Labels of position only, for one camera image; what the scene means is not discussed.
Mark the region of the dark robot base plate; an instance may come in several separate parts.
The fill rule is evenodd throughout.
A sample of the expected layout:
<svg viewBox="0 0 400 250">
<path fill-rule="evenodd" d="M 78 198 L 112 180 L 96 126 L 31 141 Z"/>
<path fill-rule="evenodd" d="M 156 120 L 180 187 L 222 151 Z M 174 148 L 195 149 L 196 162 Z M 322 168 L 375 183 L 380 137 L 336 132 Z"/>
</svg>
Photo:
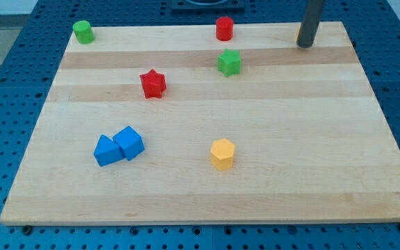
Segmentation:
<svg viewBox="0 0 400 250">
<path fill-rule="evenodd" d="M 210 13 L 212 11 L 237 11 L 245 9 L 244 0 L 168 0 L 173 13 Z"/>
</svg>

